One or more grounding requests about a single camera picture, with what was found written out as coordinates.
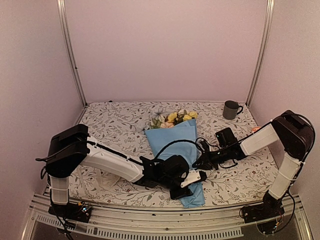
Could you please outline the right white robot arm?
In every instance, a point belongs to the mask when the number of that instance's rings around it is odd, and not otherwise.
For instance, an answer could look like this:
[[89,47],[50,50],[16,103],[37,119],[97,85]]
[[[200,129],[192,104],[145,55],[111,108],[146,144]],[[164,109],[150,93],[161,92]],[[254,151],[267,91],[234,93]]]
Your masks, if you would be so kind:
[[281,166],[265,194],[270,199],[258,208],[262,218],[269,218],[278,210],[275,200],[283,198],[300,174],[315,144],[316,131],[305,116],[287,110],[242,139],[237,139],[229,127],[218,131],[215,136],[220,148],[202,153],[192,165],[194,168],[211,170],[228,160],[243,160],[273,143],[282,144],[284,156]]

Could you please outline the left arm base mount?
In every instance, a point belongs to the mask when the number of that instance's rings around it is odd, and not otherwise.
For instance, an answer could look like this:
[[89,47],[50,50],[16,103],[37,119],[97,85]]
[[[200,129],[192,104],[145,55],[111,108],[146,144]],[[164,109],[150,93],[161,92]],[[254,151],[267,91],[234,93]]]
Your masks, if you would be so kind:
[[67,220],[89,223],[92,206],[83,201],[79,203],[68,202],[66,205],[51,203],[48,213]]

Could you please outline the blue hydrangea stem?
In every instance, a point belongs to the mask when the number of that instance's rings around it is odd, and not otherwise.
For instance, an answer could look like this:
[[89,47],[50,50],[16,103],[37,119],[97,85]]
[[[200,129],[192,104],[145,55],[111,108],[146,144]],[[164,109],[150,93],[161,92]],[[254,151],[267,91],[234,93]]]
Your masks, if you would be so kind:
[[148,115],[143,116],[136,125],[136,130],[139,133],[142,133],[146,130],[150,130],[152,128],[153,122],[152,119],[161,120],[164,114],[164,108],[159,106],[154,108]]

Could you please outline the yellow flower stem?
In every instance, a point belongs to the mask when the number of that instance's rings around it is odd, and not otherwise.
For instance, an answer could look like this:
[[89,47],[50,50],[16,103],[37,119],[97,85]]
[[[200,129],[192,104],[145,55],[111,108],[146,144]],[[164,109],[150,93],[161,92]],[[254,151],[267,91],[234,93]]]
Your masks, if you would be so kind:
[[169,123],[177,125],[188,120],[196,119],[197,117],[198,113],[196,111],[187,111],[185,109],[180,109],[176,112],[170,113],[166,117],[166,120]]

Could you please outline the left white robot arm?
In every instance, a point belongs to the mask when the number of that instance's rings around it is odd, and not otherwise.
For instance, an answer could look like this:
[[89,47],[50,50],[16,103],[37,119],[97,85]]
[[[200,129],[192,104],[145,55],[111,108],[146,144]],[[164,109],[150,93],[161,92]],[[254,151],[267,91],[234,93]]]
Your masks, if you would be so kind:
[[166,160],[136,157],[102,145],[89,135],[84,124],[75,125],[51,138],[48,156],[42,158],[50,179],[50,199],[63,216],[74,213],[69,202],[69,176],[79,166],[90,166],[119,176],[138,186],[163,186],[171,199],[189,196],[189,185],[200,179],[181,155]]

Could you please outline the blue wrapping paper sheet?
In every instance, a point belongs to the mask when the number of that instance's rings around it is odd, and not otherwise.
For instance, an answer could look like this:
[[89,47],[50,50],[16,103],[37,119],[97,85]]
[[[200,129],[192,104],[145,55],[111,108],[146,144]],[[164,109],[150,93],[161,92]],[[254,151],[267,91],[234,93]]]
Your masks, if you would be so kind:
[[[154,156],[156,156],[167,144],[179,140],[180,142],[167,147],[159,155],[159,158],[167,160],[173,155],[180,155],[186,160],[189,168],[193,168],[192,164],[198,158],[198,149],[194,144],[198,138],[195,119],[186,120],[170,128],[145,130],[144,133]],[[204,205],[205,198],[202,183],[193,183],[188,188],[193,195],[181,198],[181,204],[185,208],[195,208]]]

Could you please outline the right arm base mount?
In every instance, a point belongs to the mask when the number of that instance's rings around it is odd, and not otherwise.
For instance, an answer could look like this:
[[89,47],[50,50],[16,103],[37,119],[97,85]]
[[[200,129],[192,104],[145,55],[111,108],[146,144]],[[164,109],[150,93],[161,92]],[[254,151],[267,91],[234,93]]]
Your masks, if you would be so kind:
[[247,223],[256,223],[257,230],[267,236],[273,235],[283,222],[285,210],[282,204],[271,208],[264,203],[245,205],[239,210],[239,216]]

